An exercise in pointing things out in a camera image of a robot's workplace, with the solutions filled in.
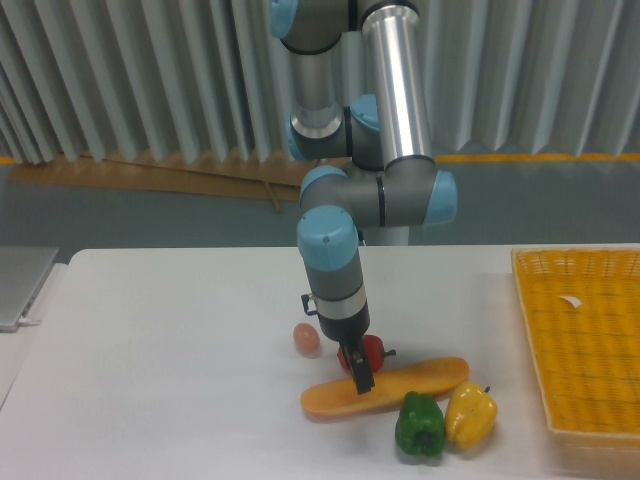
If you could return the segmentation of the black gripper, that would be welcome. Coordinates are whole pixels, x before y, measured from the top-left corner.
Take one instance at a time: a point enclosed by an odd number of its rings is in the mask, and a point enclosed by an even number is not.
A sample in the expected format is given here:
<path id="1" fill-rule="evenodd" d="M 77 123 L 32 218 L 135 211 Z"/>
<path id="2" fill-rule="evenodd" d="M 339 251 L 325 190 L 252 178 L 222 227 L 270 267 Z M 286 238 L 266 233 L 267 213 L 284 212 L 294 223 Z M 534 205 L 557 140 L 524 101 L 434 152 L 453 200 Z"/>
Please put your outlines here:
<path id="1" fill-rule="evenodd" d="M 318 318 L 324 335 L 340 343 L 339 363 L 345 372 L 352 374 L 357 394 L 370 392 L 375 386 L 374 376 L 364 343 L 359 342 L 370 326 L 368 303 L 348 317 L 332 319 L 319 313 Z"/>

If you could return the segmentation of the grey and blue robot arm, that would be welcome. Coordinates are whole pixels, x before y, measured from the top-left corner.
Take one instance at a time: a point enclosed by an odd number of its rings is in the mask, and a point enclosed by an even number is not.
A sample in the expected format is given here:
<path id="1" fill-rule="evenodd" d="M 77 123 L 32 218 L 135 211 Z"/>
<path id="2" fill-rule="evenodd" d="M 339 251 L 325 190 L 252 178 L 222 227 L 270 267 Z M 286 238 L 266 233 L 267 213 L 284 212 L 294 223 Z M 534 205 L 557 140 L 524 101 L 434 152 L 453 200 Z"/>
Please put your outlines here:
<path id="1" fill-rule="evenodd" d="M 269 13 L 271 33 L 293 68 L 290 151 L 319 161 L 299 197 L 297 245 L 310 287 L 303 306 L 339 345 L 364 394 L 375 381 L 363 340 L 363 234 L 446 223 L 457 211 L 455 180 L 432 156 L 417 58 L 419 9 L 412 1 L 273 1 Z M 362 36 L 370 55 L 374 91 L 344 106 L 332 56 L 350 32 Z"/>

